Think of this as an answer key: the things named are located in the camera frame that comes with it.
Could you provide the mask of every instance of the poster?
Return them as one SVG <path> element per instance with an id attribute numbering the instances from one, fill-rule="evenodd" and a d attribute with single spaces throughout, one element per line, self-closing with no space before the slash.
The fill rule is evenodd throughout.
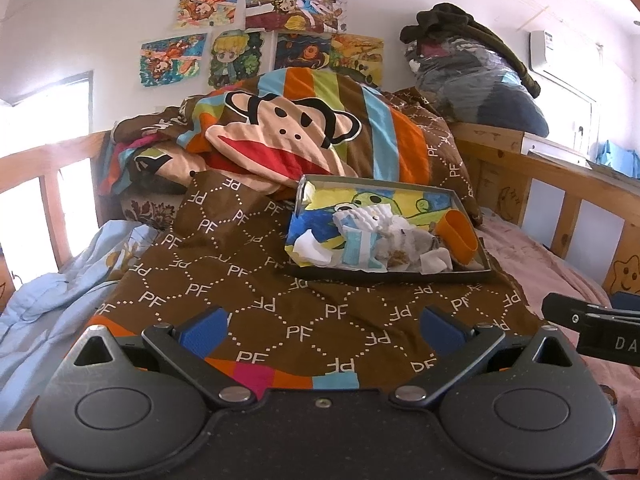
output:
<path id="1" fill-rule="evenodd" d="M 248 0 L 247 28 L 345 32 L 347 0 Z"/>
<path id="2" fill-rule="evenodd" d="M 168 85 L 197 75 L 206 39 L 206 34 L 192 34 L 144 43 L 140 49 L 142 84 Z"/>
<path id="3" fill-rule="evenodd" d="M 329 65 L 331 40 L 308 34 L 278 34 L 274 69 L 287 66 L 323 68 Z"/>
<path id="4" fill-rule="evenodd" d="M 233 23 L 237 3 L 238 0 L 180 0 L 176 28 Z"/>
<path id="5" fill-rule="evenodd" d="M 330 66 L 334 72 L 358 83 L 379 87 L 382 84 L 384 43 L 379 38 L 355 34 L 332 34 Z"/>
<path id="6" fill-rule="evenodd" d="M 227 30 L 220 34 L 211 45 L 209 85 L 222 88 L 257 76 L 263 43 L 260 32 Z"/>

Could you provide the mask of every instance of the transparent plastic bag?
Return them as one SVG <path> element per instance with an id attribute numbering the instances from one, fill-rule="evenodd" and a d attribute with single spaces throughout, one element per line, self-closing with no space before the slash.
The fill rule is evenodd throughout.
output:
<path id="1" fill-rule="evenodd" d="M 409 43 L 404 55 L 416 87 L 447 121 L 548 136 L 545 117 L 518 74 L 484 44 L 460 37 L 420 40 Z"/>

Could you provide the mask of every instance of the bright window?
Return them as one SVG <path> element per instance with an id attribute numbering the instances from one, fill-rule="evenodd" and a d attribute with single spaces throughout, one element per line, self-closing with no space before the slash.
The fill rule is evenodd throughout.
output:
<path id="1" fill-rule="evenodd" d="M 90 132 L 88 78 L 47 87 L 13 107 L 0 108 L 0 156 Z M 72 254 L 81 253 L 98 229 L 89 160 L 58 173 L 66 232 Z M 0 244 L 16 287 L 57 272 L 37 179 L 0 194 Z"/>

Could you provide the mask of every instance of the black cable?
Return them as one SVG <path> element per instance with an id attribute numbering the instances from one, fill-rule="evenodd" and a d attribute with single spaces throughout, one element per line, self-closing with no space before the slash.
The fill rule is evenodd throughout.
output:
<path id="1" fill-rule="evenodd" d="M 638 469 L 610 469 L 605 473 L 608 475 L 637 475 Z"/>

